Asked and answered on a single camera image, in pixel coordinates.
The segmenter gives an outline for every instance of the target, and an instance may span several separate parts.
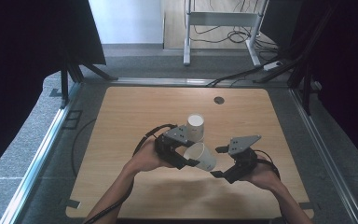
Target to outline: white metal stand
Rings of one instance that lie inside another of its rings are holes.
[[[251,55],[254,65],[260,66],[260,61],[255,53],[255,38],[263,20],[264,11],[266,10],[268,0],[263,0],[262,7],[258,13],[241,13],[241,12],[196,12],[191,11],[191,0],[187,0],[186,11],[186,39],[184,46],[184,65],[190,65],[190,26],[241,26],[253,27],[251,38],[246,40],[246,46]]]

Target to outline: light wood tabletop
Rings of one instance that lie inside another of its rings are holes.
[[[222,104],[215,97],[224,99]],[[76,179],[68,217],[85,217],[114,182],[141,138],[165,123],[186,124],[188,115],[204,119],[205,145],[217,159],[214,171],[234,164],[227,153],[231,137],[259,134],[252,149],[267,152],[282,182],[298,203],[310,200],[304,189],[269,95],[259,89],[111,87],[103,99]],[[306,210],[312,217],[313,211]],[[195,167],[158,168],[135,177],[132,194],[119,217],[255,219],[279,217],[273,195],[248,182],[229,184]]]

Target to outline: person's left forearm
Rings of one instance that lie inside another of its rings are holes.
[[[86,221],[120,200],[131,186],[131,182],[133,178],[135,178],[136,174],[138,174],[138,171],[127,163],[112,186],[89,212],[89,215],[86,217]],[[95,223],[116,223],[119,210],[120,206],[98,219]]]

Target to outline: white wall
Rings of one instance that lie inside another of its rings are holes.
[[[160,0],[89,0],[102,44],[160,44]]]

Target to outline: white cup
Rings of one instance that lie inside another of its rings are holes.
[[[185,151],[183,157],[199,161],[200,163],[197,164],[196,167],[208,172],[212,171],[216,165],[216,158],[203,143],[195,143],[193,146],[189,147]]]
[[[202,142],[204,137],[204,118],[200,114],[191,114],[186,124],[187,139],[192,142]]]

